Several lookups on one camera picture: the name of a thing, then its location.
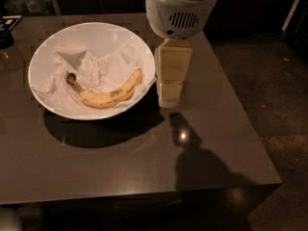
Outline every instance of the yellow banana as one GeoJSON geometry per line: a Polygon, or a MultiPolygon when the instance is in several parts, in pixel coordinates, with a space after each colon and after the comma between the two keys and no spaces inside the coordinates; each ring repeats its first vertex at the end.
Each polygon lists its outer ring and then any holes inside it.
{"type": "Polygon", "coordinates": [[[66,81],[78,89],[81,100],[85,105],[93,108],[107,108],[113,107],[134,94],[135,87],[142,81],[142,72],[139,68],[135,69],[120,88],[102,93],[84,90],[76,82],[76,75],[74,73],[68,73],[66,81]]]}

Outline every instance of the white napkin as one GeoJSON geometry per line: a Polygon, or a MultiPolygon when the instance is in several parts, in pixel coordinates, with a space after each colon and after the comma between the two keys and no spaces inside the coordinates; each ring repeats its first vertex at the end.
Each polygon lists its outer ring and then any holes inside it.
{"type": "Polygon", "coordinates": [[[84,45],[62,45],[52,52],[55,66],[53,75],[43,85],[33,87],[36,94],[54,110],[62,110],[70,116],[97,116],[104,110],[106,116],[115,109],[125,110],[142,91],[146,91],[155,80],[144,79],[137,86],[134,95],[114,107],[95,109],[81,102],[78,91],[69,85],[65,78],[68,72],[77,76],[77,82],[83,89],[106,92],[120,87],[134,71],[143,68],[139,52],[129,45],[122,45],[106,56],[97,56],[84,45]]]}

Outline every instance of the banana stem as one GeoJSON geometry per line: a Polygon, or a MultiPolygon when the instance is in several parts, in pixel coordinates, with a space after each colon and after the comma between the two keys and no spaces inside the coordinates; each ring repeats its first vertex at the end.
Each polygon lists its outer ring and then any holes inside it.
{"type": "Polygon", "coordinates": [[[76,74],[68,73],[66,76],[66,81],[70,85],[74,86],[79,92],[84,91],[84,89],[76,81],[76,74]]]}

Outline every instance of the tabletop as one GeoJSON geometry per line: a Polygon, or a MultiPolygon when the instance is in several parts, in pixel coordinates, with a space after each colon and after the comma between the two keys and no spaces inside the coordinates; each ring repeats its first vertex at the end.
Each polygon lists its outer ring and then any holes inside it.
{"type": "Polygon", "coordinates": [[[0,63],[0,204],[280,184],[203,33],[179,106],[158,105],[155,84],[136,106],[108,119],[70,120],[40,106],[29,62],[51,35],[83,22],[112,23],[153,50],[163,41],[144,13],[23,17],[14,54],[0,63]]]}

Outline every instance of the concrete floor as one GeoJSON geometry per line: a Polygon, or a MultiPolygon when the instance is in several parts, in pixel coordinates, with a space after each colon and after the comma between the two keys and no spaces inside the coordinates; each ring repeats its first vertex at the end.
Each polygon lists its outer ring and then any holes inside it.
{"type": "Polygon", "coordinates": [[[276,36],[210,42],[283,181],[250,230],[307,230],[308,62],[276,36]]]}

